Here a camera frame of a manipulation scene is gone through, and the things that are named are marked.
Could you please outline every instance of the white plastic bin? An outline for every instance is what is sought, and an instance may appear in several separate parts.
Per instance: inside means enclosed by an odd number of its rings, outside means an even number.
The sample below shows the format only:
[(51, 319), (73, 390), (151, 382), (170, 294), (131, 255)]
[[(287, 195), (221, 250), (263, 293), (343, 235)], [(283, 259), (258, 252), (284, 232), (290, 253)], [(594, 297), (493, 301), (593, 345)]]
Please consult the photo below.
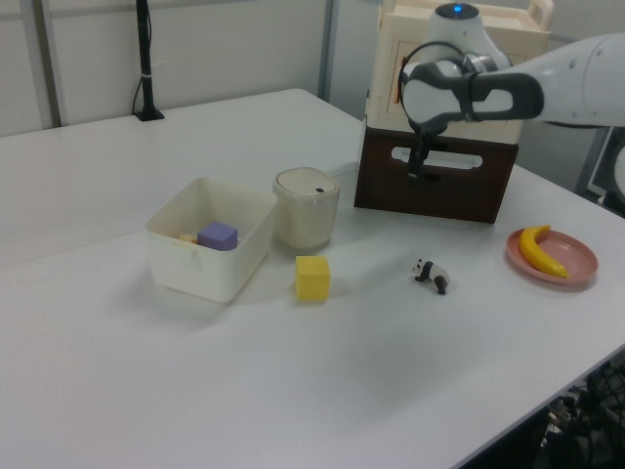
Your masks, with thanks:
[[(231, 300), (269, 251), (276, 202), (272, 192), (196, 179), (146, 223), (154, 280), (202, 298)], [(178, 240), (212, 222), (237, 228), (235, 249), (217, 251)]]

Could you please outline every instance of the banana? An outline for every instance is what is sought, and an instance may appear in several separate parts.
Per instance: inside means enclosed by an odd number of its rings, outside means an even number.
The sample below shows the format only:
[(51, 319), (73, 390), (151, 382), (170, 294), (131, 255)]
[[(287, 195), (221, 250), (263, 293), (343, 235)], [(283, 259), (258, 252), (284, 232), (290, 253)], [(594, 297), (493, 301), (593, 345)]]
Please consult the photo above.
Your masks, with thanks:
[(521, 254), (538, 271), (551, 276), (568, 278), (568, 272), (564, 266), (543, 251), (536, 242), (536, 238), (550, 228), (549, 225), (543, 225), (524, 229), (519, 237)]

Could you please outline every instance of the pink plate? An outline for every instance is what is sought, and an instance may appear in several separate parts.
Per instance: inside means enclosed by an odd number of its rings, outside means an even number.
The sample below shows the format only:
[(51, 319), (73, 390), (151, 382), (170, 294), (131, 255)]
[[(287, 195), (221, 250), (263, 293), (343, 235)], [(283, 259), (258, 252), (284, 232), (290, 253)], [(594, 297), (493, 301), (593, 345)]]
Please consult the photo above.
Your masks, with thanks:
[(506, 251), (515, 265), (533, 277), (553, 283), (577, 284), (592, 278), (599, 267), (597, 257), (588, 246), (567, 234), (549, 230), (537, 241), (547, 254), (562, 263), (570, 277), (562, 278), (543, 274), (534, 269), (521, 254), (519, 249), (521, 232), (522, 230), (517, 230), (508, 236)]

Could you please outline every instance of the dark brown wooden box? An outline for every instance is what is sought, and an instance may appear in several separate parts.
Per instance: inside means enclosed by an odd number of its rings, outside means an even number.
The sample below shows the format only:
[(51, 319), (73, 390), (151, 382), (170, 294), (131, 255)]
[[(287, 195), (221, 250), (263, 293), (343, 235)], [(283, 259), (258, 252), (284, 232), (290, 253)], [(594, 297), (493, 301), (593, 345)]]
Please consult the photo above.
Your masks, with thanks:
[(366, 128), (354, 206), (495, 223), (519, 146), (437, 137), (432, 150), (476, 154), (481, 166), (463, 170), (424, 165), (413, 182), (408, 164), (394, 159), (391, 151), (411, 148), (414, 140), (411, 133)]

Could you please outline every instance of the yellow cube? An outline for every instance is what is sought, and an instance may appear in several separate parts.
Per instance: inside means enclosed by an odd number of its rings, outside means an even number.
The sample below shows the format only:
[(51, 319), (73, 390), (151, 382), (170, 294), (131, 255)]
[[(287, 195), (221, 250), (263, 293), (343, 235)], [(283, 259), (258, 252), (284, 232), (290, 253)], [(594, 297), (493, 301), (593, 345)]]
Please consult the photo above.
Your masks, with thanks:
[(327, 300), (330, 293), (330, 268), (325, 257), (295, 258), (295, 293), (299, 300)]

